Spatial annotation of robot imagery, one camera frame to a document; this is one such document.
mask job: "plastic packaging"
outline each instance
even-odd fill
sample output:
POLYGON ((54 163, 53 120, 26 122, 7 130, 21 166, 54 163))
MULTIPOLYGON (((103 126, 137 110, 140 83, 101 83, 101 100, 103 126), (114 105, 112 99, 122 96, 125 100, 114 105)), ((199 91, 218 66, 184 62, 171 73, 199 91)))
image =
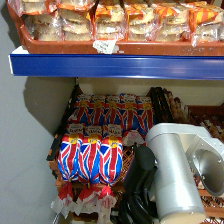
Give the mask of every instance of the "plastic packaging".
POLYGON ((118 0, 100 0, 95 12, 95 40, 125 38, 124 10, 118 0))
POLYGON ((62 30, 65 41, 89 41, 92 39, 90 12, 61 9, 62 30))
POLYGON ((156 19, 153 8, 144 1, 125 0, 124 8, 128 24, 128 40, 148 41, 154 39, 156 19))
POLYGON ((55 0, 8 0, 8 4, 18 16, 51 13, 57 9, 55 0))
POLYGON ((75 11, 88 11, 95 5, 95 0, 58 0, 57 7, 75 11))
POLYGON ((219 31, 223 24, 223 9, 204 1, 181 4, 189 8, 192 46, 201 42, 216 42, 222 38, 219 31))
POLYGON ((175 42, 190 39, 188 8, 178 3, 152 4, 160 28, 155 41, 175 42))

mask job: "union jack packaging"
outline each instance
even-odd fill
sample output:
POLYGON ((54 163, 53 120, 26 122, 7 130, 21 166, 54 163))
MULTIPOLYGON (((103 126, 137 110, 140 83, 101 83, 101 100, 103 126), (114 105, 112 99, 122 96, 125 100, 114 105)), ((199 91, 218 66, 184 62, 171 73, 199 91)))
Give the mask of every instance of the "union jack packaging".
POLYGON ((137 99, 139 132, 146 135, 156 124, 155 112, 150 97, 139 96, 137 99))
POLYGON ((67 217, 69 211, 74 211, 72 181, 78 180, 78 157, 83 142, 83 125, 69 124, 58 155, 58 169, 62 174, 65 185, 60 190, 51 208, 57 213, 67 217))
POLYGON ((88 184, 82 189, 76 201, 75 213, 96 212, 99 190, 93 185, 99 183, 99 150, 102 139, 100 126, 86 127, 85 136, 79 153, 78 179, 88 184))
POLYGON ((69 122, 76 124, 90 124, 89 118, 89 105, 91 96, 86 94, 80 94, 74 105, 74 112, 69 117, 69 122))
POLYGON ((138 129, 138 110, 136 96, 133 94, 121 94, 122 126, 124 130, 138 129))
POLYGON ((103 125, 104 122, 104 108, 105 96, 93 95, 89 105, 89 116, 91 125, 103 125))
POLYGON ((109 124, 104 128, 104 138, 100 147, 100 182, 113 186, 122 167, 121 127, 109 124))
POLYGON ((120 96, 107 95, 105 103, 105 121, 104 124, 117 124, 120 125, 121 118, 121 101, 120 96))

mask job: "blue shelf edge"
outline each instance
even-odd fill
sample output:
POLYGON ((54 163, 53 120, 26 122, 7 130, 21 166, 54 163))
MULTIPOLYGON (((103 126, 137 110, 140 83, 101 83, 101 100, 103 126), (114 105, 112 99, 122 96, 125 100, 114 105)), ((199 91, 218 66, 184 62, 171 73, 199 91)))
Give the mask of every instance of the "blue shelf edge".
POLYGON ((224 80, 224 57, 17 54, 14 76, 224 80))

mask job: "food package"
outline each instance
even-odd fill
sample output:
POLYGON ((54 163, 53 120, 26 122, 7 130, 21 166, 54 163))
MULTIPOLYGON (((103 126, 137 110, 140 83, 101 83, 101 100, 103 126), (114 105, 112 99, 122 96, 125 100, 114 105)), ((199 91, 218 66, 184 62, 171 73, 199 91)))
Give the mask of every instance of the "food package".
POLYGON ((65 185, 60 190, 51 208, 57 213, 62 213, 65 217, 74 211, 72 181, 78 180, 78 158, 80 147, 83 142, 83 125, 68 124, 58 155, 58 169, 62 175, 65 185))
POLYGON ((159 16, 160 28, 155 41, 175 42, 190 39, 188 8, 178 3, 152 4, 159 16))
POLYGON ((104 123, 105 96, 93 95, 89 105, 89 117, 91 125, 100 125, 104 123))
POLYGON ((155 112, 150 97, 138 96, 137 98, 138 107, 138 121, 139 121, 139 132, 142 135, 146 135, 148 131, 156 125, 155 112))
POLYGON ((102 127, 87 126, 85 136, 80 147, 78 180, 84 186, 76 201, 75 213, 96 212, 96 204, 100 194, 96 184, 99 179, 99 150, 102 141, 102 127))
POLYGON ((148 41, 154 39, 156 19, 153 8, 143 0, 125 0, 124 8, 128 24, 129 41, 148 41))
POLYGON ((57 9, 56 0, 8 0, 18 16, 51 13, 57 9))
POLYGON ((74 112, 69 117, 68 121, 76 124, 90 124, 89 118, 89 104, 91 96, 86 94, 80 94, 74 105, 74 112))
POLYGON ((110 189, 118 181, 122 167, 121 126, 109 124, 104 127, 104 138, 100 147, 100 182, 105 184, 97 202, 99 224, 111 223, 111 208, 116 199, 110 189))
POLYGON ((65 41, 89 41, 92 39, 92 21, 89 11, 60 10, 65 41))
POLYGON ((122 40, 126 21, 119 0, 100 0, 95 12, 95 40, 122 40))
POLYGON ((201 42, 215 42, 222 39, 223 9, 209 5, 205 1, 182 3, 182 5, 189 8, 193 46, 201 42))
POLYGON ((25 20, 25 25, 34 40, 62 41, 61 21, 57 11, 51 14, 29 16, 25 20))
POLYGON ((104 124, 117 124, 122 122, 120 96, 107 95, 104 110, 104 124))
POLYGON ((136 96, 121 94, 122 128, 124 131, 138 130, 138 109, 136 96))
POLYGON ((95 5, 95 0, 58 0, 59 9, 88 11, 95 5))

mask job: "union jack flag design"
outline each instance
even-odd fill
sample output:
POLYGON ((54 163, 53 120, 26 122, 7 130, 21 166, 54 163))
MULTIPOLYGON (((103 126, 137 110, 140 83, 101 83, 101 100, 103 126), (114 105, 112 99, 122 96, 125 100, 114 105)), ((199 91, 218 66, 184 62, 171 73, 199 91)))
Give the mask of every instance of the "union jack flag design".
POLYGON ((93 95, 89 105, 89 117, 91 125, 103 125, 105 96, 93 95))
POLYGON ((100 182, 113 186, 122 167, 122 137, 108 134, 100 147, 100 182))
POLYGON ((138 109, 136 96, 132 94, 121 94, 121 114, 123 121, 123 129, 137 130, 138 129, 138 109))
POLYGON ((58 156, 58 169, 66 182, 78 180, 78 155, 83 134, 64 135, 58 156))
POLYGON ((77 97, 74 105, 74 112, 69 118, 69 121, 73 123, 80 124, 90 124, 89 118, 89 105, 91 96, 86 94, 81 94, 77 97))
POLYGON ((122 121, 121 117, 121 101, 120 96, 106 96, 105 103, 105 121, 104 124, 117 124, 120 125, 122 121))
POLYGON ((98 184, 102 128, 89 126, 86 129, 79 153, 78 179, 81 183, 98 184))
POLYGON ((156 124, 155 112, 150 97, 137 97, 139 132, 146 135, 156 124))

